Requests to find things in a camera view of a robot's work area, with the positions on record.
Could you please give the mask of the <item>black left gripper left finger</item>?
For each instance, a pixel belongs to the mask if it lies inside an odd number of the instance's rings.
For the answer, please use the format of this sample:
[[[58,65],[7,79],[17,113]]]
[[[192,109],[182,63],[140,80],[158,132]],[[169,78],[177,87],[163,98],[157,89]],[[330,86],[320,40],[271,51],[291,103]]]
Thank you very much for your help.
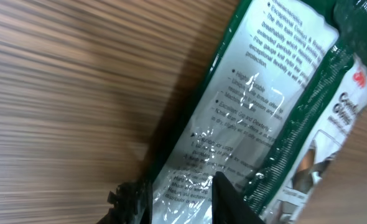
[[[96,224],[151,224],[152,199],[149,180],[124,182],[109,192],[107,202],[112,207]]]

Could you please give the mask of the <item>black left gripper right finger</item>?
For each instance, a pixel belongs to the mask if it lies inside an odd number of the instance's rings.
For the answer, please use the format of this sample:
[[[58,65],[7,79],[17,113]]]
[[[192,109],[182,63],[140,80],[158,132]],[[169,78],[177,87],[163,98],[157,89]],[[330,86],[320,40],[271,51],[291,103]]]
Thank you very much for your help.
[[[220,171],[213,176],[211,200],[213,224],[265,224]]]

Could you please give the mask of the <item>green glove packet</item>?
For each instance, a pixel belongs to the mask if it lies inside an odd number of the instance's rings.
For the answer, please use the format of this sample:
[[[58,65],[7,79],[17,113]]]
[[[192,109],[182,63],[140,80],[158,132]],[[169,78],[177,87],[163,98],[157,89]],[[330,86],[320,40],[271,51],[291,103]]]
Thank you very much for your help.
[[[295,223],[367,107],[367,1],[241,1],[152,168],[153,223],[212,223],[224,173],[264,223]]]

